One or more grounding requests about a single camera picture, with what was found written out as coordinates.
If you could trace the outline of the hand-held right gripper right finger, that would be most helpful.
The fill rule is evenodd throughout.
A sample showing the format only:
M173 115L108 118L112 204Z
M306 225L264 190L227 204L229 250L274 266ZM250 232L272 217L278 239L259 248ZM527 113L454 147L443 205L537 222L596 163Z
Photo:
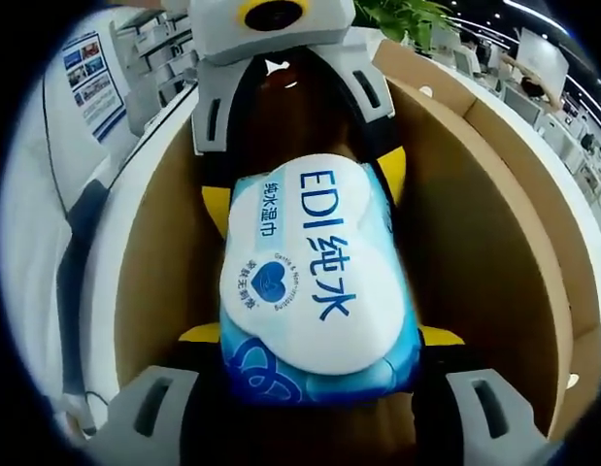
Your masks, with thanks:
M554 465L531 404L449 330L422 326L412 396L418 465Z

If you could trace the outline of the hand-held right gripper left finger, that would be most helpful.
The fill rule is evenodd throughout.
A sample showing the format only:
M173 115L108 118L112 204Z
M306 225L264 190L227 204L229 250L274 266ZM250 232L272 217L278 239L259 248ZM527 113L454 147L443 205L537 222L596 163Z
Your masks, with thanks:
M220 375L217 323L184 332L171 366L152 365L108 405L106 423L87 443L94 465L182 465L199 405Z

